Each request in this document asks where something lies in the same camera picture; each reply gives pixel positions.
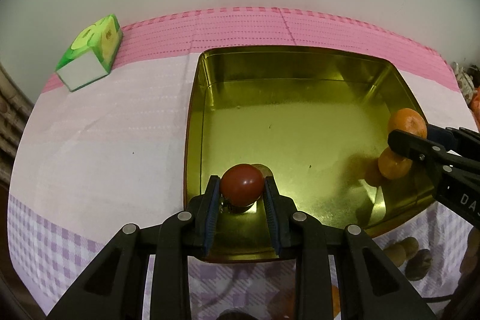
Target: cherry tomato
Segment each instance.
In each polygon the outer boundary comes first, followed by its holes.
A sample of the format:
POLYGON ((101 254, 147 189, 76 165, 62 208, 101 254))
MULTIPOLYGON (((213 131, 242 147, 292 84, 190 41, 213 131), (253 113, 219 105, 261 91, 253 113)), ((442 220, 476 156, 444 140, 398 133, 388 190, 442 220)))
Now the cherry tomato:
POLYGON ((237 164, 229 168, 220 180, 220 193, 230 204, 245 207, 262 195, 265 182, 258 168, 251 164, 237 164))

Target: screw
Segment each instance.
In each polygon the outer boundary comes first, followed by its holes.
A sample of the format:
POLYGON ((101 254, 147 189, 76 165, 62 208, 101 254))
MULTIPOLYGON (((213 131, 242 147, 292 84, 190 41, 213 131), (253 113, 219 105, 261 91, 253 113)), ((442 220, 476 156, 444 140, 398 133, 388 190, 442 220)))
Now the screw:
POLYGON ((293 215, 292 218, 295 221, 305 221, 307 219, 307 215, 303 213, 302 211, 296 211, 293 215))
POLYGON ((359 226, 356 226, 355 224, 352 224, 346 229, 349 233, 352 235, 359 235, 362 229, 359 226))
POLYGON ((124 234, 129 235, 134 233, 137 230, 137 226, 135 224, 126 224, 121 229, 124 234))
POLYGON ((189 221, 189 219, 191 219, 191 213, 189 211, 181 211, 177 214, 177 218, 180 221, 189 221))

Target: tomato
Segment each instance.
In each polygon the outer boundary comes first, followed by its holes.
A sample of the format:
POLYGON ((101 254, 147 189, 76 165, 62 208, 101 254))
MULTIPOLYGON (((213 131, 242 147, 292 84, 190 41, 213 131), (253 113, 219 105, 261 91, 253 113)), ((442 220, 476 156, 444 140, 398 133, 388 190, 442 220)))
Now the tomato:
POLYGON ((237 164, 229 168, 220 180, 220 193, 230 204, 245 207, 262 195, 265 182, 258 168, 251 164, 237 164))

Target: gold metal tray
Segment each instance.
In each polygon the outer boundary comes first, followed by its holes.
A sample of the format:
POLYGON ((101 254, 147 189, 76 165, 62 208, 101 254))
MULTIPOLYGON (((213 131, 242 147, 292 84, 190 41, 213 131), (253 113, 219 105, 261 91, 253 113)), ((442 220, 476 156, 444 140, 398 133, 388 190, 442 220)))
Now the gold metal tray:
MULTIPOLYGON (((433 202, 420 166, 378 189, 363 179, 387 146, 390 113, 422 113, 387 60, 299 46, 212 49, 199 60, 185 146, 184 202, 210 175, 261 163, 279 192, 323 224, 357 223, 371 236, 396 228, 433 202)), ((207 260, 272 260, 265 210, 219 214, 207 260)))

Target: purple checkered fabric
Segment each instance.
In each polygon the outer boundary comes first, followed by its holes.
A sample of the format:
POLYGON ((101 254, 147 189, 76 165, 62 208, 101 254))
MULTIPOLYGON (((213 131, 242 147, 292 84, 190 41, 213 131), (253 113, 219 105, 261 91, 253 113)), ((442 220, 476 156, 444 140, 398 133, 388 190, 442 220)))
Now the purple checkered fabric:
MULTIPOLYGON (((12 196, 9 197, 7 223, 14 264, 19 265, 41 293, 54 302, 103 247, 38 216, 12 196)), ((430 249, 432 267, 426 278, 413 285, 423 297, 436 297, 453 293, 456 288, 470 229, 471 225, 465 220, 434 203, 375 241, 385 248, 413 236, 420 248, 430 249)), ((144 319, 149 318, 154 258, 150 257, 147 272, 144 319)), ((336 283, 333 262, 330 268, 332 282, 336 283)), ((294 281, 294 261, 221 265, 189 258, 192 318, 213 320, 223 311, 237 308, 260 320, 270 319, 283 307, 294 281)), ((32 293, 41 303, 42 297, 32 293)))

